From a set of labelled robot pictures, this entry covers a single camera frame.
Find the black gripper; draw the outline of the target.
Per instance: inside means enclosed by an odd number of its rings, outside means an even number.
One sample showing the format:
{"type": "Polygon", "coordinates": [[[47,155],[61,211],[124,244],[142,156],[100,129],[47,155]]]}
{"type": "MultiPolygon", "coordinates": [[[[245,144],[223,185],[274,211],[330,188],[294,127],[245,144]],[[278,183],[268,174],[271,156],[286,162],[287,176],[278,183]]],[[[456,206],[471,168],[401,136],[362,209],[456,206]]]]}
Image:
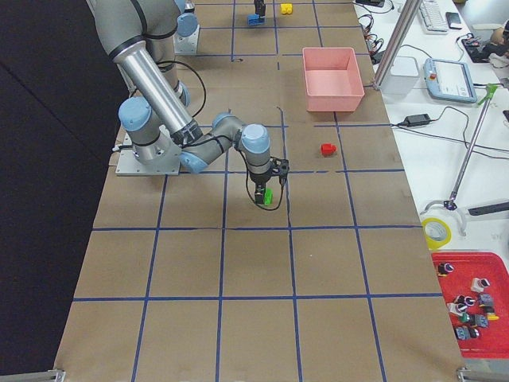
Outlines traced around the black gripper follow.
{"type": "Polygon", "coordinates": [[[281,158],[270,158],[260,166],[251,165],[251,180],[255,184],[254,201],[257,205],[265,204],[266,183],[272,177],[278,177],[281,187],[287,182],[289,161],[281,158]]]}

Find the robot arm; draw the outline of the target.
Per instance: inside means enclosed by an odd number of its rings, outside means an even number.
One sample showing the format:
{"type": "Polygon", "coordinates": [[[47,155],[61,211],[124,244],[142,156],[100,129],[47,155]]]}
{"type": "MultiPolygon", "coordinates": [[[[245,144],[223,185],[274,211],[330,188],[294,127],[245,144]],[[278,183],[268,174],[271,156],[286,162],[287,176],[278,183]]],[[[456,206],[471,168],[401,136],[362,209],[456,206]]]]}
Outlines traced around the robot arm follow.
{"type": "Polygon", "coordinates": [[[106,54],[130,79],[139,96],[119,107],[119,119],[141,163],[180,148],[181,164],[191,173],[205,170],[234,148],[254,182],[251,201],[266,209],[267,182],[286,185],[289,163],[270,153],[270,136],[261,124],[245,124],[220,113],[204,133],[187,107],[187,87],[178,79],[173,38],[190,37],[199,28],[190,1],[91,1],[99,41],[106,54]]]}

